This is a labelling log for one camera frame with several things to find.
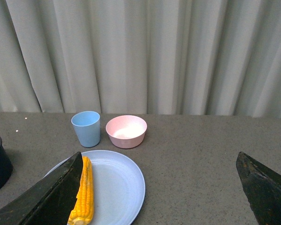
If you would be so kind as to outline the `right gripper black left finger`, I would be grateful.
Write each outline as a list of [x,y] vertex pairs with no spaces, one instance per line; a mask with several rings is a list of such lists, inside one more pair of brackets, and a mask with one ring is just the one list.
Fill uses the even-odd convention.
[[76,203],[82,168],[82,156],[77,152],[0,209],[0,225],[67,224]]

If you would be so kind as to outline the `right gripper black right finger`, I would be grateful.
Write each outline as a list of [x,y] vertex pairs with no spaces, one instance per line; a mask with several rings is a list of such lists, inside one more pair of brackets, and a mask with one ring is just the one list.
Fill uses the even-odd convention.
[[244,152],[236,168],[258,224],[281,225],[281,175]]

